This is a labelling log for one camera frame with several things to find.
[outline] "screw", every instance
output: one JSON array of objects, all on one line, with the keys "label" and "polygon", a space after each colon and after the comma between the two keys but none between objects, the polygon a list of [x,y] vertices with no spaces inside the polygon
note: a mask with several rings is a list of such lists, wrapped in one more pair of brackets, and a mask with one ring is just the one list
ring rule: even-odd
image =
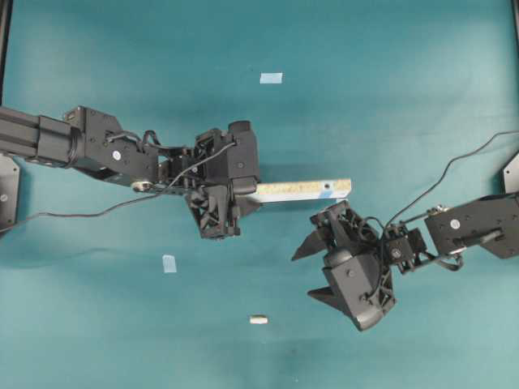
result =
[{"label": "screw", "polygon": [[458,219],[451,220],[451,229],[459,229],[461,227],[461,223]]},{"label": "screw", "polygon": [[147,192],[152,189],[153,184],[148,181],[136,181],[131,184],[131,189],[135,192]]},{"label": "screw", "polygon": [[402,252],[398,249],[392,249],[391,250],[391,256],[395,259],[399,259],[402,256]]}]

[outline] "small white object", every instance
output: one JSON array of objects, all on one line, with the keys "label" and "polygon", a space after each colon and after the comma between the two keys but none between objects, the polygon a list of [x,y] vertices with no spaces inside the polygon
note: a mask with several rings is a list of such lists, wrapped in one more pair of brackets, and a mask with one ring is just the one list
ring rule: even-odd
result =
[{"label": "small white object", "polygon": [[283,73],[262,73],[259,83],[283,83]]},{"label": "small white object", "polygon": [[458,219],[452,219],[451,220],[451,228],[452,229],[459,229],[461,227],[461,223]]},{"label": "small white object", "polygon": [[117,150],[114,150],[114,152],[112,152],[112,157],[113,157],[115,160],[121,160],[121,153],[118,152]]},{"label": "small white object", "polygon": [[177,261],[175,260],[174,255],[162,255],[162,265],[164,266],[164,273],[177,272]]},{"label": "small white object", "polygon": [[264,314],[252,314],[249,317],[251,324],[268,324],[268,317]]}]

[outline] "metal bracket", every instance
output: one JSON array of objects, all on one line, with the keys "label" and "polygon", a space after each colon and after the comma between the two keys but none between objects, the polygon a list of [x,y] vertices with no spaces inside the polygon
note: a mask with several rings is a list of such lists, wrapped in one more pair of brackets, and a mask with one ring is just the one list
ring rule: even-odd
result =
[{"label": "metal bracket", "polygon": [[19,166],[8,156],[0,155],[0,229],[16,222],[18,208]]},{"label": "metal bracket", "polygon": [[516,154],[503,168],[504,193],[519,191],[519,154]]}]

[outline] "blue tape piece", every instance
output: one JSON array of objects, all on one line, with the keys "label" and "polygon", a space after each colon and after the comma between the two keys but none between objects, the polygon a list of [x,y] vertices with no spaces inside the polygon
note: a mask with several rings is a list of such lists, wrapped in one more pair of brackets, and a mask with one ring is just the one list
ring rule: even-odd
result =
[{"label": "blue tape piece", "polygon": [[162,255],[162,264],[164,265],[164,273],[177,272],[177,261],[174,255]]},{"label": "blue tape piece", "polygon": [[333,190],[323,190],[320,194],[318,199],[330,199],[332,197]]}]

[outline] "teal table surface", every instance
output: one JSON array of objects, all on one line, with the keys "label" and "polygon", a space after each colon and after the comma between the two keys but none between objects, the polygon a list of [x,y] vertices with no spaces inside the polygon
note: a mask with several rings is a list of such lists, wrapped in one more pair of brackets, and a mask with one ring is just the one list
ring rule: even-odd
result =
[{"label": "teal table surface", "polygon": [[[354,208],[387,220],[447,160],[518,128],[518,84],[509,0],[19,0],[4,104],[55,118],[86,105],[170,145],[249,119],[264,182],[350,177]],[[499,193],[518,149],[497,139],[406,215]],[[20,218],[135,197],[20,164]],[[517,387],[519,259],[473,248],[458,273],[395,271],[397,305],[359,333],[306,296],[325,285],[320,255],[290,262],[329,204],[264,207],[222,242],[175,197],[13,230],[0,387]]]}]

